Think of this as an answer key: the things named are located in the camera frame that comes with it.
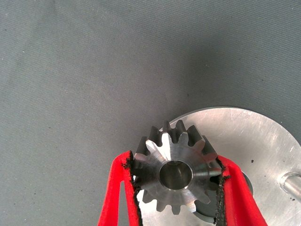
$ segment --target metal gear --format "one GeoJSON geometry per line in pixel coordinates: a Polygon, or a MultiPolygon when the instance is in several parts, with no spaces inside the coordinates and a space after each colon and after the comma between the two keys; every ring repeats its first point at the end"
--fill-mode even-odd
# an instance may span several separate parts
{"type": "Polygon", "coordinates": [[[143,202],[157,200],[157,211],[171,205],[173,214],[181,205],[196,212],[195,202],[208,204],[207,190],[217,184],[210,177],[221,174],[217,154],[194,126],[187,130],[181,120],[174,129],[166,121],[162,131],[152,127],[149,139],[143,137],[134,156],[132,173],[144,189],[143,202]]]}

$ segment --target round aluminum plate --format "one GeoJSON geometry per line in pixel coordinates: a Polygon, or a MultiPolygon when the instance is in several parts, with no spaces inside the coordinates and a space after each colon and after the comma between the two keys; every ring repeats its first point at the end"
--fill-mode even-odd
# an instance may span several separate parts
{"type": "MultiPolygon", "coordinates": [[[[301,225],[301,203],[280,188],[287,172],[301,173],[301,147],[281,125],[261,114],[239,108],[217,107],[194,111],[171,121],[195,125],[219,155],[233,160],[249,177],[253,195],[268,225],[301,225]]],[[[185,206],[179,215],[171,207],[156,211],[156,200],[142,202],[138,194],[144,226],[212,226],[190,213],[185,206]]]]}

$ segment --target gear hub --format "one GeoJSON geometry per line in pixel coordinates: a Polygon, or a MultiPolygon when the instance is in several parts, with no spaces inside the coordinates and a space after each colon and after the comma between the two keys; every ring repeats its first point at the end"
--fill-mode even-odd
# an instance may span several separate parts
{"type": "Polygon", "coordinates": [[[174,129],[165,122],[162,131],[152,127],[134,156],[135,181],[144,190],[143,202],[157,200],[157,211],[171,205],[173,214],[185,205],[197,211],[199,202],[208,204],[208,190],[215,190],[211,177],[221,174],[217,153],[194,126],[187,130],[181,120],[174,129]]]}

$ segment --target metal shaft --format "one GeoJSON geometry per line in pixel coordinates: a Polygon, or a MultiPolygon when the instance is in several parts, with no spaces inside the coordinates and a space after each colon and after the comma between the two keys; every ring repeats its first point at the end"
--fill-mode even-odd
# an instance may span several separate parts
{"type": "Polygon", "coordinates": [[[282,189],[301,202],[301,175],[295,172],[286,173],[280,183],[282,189]]]}

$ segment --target gray fabric surface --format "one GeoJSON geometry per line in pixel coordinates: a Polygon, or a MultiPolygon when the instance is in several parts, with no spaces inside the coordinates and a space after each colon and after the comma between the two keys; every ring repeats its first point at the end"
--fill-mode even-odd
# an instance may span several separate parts
{"type": "Polygon", "coordinates": [[[95,225],[113,158],[191,110],[301,141],[299,1],[3,0],[0,37],[0,225],[95,225]]]}

